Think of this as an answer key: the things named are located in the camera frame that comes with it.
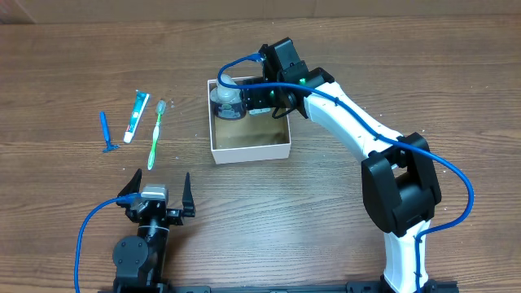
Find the toothbrush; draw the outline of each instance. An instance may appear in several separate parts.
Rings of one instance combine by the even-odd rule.
[[[157,122],[155,123],[154,134],[152,134],[152,149],[150,150],[150,155],[148,156],[148,170],[152,170],[152,167],[154,167],[155,145],[157,144],[157,139],[160,136],[161,116],[163,115],[165,108],[166,102],[161,99],[160,102],[157,103],[157,108],[155,109],[155,112],[157,113]]]

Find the wooden tabletop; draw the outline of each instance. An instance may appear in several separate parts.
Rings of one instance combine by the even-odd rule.
[[[358,105],[472,180],[458,227],[431,234],[427,272],[463,292],[521,286],[521,18],[350,18],[0,26],[0,291],[71,292],[77,233],[138,168],[180,206],[190,172],[195,219],[170,232],[165,277],[178,285],[343,284],[383,272],[383,234],[361,199],[360,165],[326,130],[291,114],[287,160],[215,165],[206,80],[263,43],[291,37]],[[261,73],[256,64],[230,70]],[[152,94],[131,144],[121,141],[135,90]],[[164,114],[146,171],[155,105]],[[119,150],[105,147],[105,111]],[[433,225],[467,195],[436,165],[443,199]],[[117,206],[87,226],[82,292],[109,289],[112,248],[135,234]]]

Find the white box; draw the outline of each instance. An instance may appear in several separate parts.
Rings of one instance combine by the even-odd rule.
[[[240,81],[252,77],[237,77]],[[208,115],[210,147],[216,164],[248,162],[256,160],[286,159],[290,155],[291,133],[289,117],[274,119],[270,113],[239,120],[223,120],[216,117],[210,103],[210,91],[217,80],[208,81]]]

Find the toothbrush head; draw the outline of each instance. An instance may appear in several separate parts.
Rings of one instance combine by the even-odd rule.
[[[157,108],[155,109],[155,112],[158,115],[163,115],[164,109],[166,109],[166,102],[161,99],[159,103],[157,103]]]

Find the clear plastic bottle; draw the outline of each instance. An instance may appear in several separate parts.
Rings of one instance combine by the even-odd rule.
[[[226,74],[221,79],[227,83],[236,85],[235,81]],[[210,101],[215,116],[226,120],[241,119],[246,115],[246,108],[241,101],[241,90],[230,89],[219,84],[210,92]]]

